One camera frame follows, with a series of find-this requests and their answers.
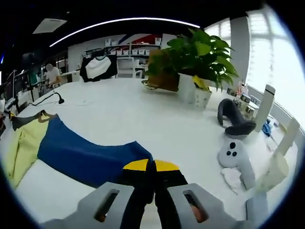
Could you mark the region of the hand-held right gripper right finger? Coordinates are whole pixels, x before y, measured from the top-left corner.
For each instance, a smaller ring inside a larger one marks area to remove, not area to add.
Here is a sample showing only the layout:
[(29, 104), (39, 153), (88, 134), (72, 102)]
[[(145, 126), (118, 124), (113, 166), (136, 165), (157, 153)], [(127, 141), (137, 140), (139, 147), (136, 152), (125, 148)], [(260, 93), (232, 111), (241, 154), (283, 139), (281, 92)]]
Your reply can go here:
[(241, 228), (241, 221), (225, 212), (221, 200), (198, 184), (189, 184), (177, 165), (154, 163), (155, 204), (163, 229)]

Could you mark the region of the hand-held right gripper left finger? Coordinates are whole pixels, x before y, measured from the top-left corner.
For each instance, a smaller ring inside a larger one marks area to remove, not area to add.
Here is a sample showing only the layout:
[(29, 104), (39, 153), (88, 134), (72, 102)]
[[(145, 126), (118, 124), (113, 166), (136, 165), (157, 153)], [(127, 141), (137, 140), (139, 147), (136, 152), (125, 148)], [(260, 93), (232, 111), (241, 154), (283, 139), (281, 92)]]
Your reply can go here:
[(43, 223), (44, 229), (138, 229), (145, 206), (152, 202), (148, 159), (124, 166), (115, 183), (106, 182), (78, 202), (64, 219)]

